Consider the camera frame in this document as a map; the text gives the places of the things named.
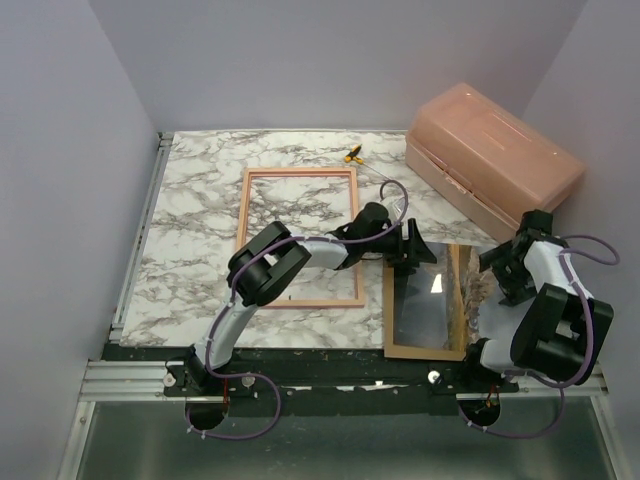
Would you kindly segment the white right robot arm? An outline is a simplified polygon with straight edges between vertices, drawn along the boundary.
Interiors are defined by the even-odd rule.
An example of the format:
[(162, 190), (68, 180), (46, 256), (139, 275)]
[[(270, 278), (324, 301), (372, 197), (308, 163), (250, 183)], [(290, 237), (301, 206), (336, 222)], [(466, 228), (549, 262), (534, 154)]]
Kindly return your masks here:
[(528, 211), (512, 239), (480, 254), (479, 270), (493, 274), (501, 305), (528, 309), (509, 339), (481, 338), (467, 347), (459, 370), (467, 389), (480, 392), (518, 374), (556, 389), (590, 377), (614, 309), (579, 279), (571, 263), (577, 251), (552, 225), (552, 214)]

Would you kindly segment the landscape photo print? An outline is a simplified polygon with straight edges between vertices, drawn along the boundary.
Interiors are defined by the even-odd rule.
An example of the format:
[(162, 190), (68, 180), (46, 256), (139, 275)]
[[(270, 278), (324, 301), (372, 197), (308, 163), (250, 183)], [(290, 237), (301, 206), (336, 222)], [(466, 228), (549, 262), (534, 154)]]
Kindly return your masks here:
[(463, 352), (480, 338), (510, 339), (533, 300), (509, 306), (491, 270), (479, 270), (482, 246), (430, 243), (436, 262), (393, 274), (392, 344)]

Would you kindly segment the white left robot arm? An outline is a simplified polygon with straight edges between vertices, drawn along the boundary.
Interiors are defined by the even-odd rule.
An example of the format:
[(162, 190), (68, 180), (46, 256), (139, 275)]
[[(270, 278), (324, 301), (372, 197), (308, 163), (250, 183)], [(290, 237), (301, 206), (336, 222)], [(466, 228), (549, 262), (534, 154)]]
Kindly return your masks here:
[(423, 240), (416, 220), (391, 220), (388, 209), (369, 202), (349, 223), (319, 236), (294, 235), (274, 221), (229, 260), (227, 299), (203, 339), (185, 361), (187, 382), (201, 395), (214, 393), (243, 373), (222, 373), (249, 320), (274, 302), (307, 267), (345, 270), (369, 254), (380, 254), (392, 268), (415, 273), (422, 264), (435, 264), (435, 254)]

